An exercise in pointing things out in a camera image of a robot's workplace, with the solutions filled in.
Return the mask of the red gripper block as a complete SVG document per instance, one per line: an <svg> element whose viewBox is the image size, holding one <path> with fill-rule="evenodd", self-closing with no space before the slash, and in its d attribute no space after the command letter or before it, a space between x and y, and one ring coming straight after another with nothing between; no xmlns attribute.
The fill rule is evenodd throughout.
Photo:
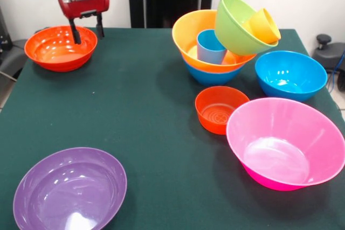
<svg viewBox="0 0 345 230"><path fill-rule="evenodd" d="M77 27L74 23L75 18L96 16L96 31L100 39L103 39L104 29L102 24L102 14L109 9L109 0L58 0L64 16L68 19L74 43L80 45L81 39Z"/></svg>

